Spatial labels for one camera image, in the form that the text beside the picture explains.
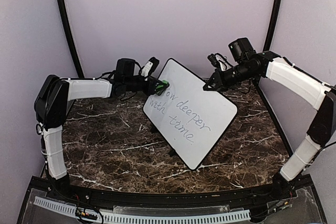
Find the green whiteboard eraser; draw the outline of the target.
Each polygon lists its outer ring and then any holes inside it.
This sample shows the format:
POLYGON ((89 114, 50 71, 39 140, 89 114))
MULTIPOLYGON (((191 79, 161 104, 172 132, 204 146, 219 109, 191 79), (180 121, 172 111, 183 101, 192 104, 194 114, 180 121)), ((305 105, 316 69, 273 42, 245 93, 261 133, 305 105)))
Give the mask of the green whiteboard eraser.
POLYGON ((156 86, 156 94, 161 95, 167 88, 169 87, 169 83, 166 80, 162 80, 157 86, 156 86))

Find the white whiteboard black frame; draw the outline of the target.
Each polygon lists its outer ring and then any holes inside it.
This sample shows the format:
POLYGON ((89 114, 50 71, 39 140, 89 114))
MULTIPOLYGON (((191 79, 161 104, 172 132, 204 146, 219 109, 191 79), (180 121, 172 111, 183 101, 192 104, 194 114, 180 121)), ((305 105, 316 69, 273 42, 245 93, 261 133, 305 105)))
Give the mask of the white whiteboard black frame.
POLYGON ((169 83, 161 95, 147 98, 143 112, 184 164, 197 169, 233 123, 238 107, 175 59, 164 65, 160 80, 169 83))

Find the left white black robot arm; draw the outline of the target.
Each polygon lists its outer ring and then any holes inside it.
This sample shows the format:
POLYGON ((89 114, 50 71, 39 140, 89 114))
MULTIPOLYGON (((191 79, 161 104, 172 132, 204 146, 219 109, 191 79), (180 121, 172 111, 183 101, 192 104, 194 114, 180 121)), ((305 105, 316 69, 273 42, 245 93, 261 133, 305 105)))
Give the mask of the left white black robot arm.
POLYGON ((128 92, 161 95, 167 81, 152 76, 159 60, 152 57, 144 66, 134 59, 121 58, 116 69, 97 78, 61 78, 49 75, 34 103, 36 132, 41 136, 41 149, 49 176, 60 180, 68 176, 62 147, 62 127, 67 119, 69 103, 91 98, 118 98, 128 92))

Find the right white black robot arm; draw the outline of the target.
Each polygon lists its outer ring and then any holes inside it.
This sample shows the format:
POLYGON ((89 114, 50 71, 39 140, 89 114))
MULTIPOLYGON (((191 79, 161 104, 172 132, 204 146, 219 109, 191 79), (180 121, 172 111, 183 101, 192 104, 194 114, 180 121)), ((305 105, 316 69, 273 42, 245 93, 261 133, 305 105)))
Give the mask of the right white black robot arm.
POLYGON ((208 55, 215 71, 203 86, 205 91, 226 91, 245 80, 266 78, 300 96, 316 110, 304 140, 274 177, 276 182, 268 187, 269 197, 278 200, 287 193, 287 182, 331 146, 329 141, 335 133, 335 87, 306 73, 286 57, 272 51, 257 52, 248 38, 239 38, 228 47, 237 64, 233 66, 219 53, 208 55))

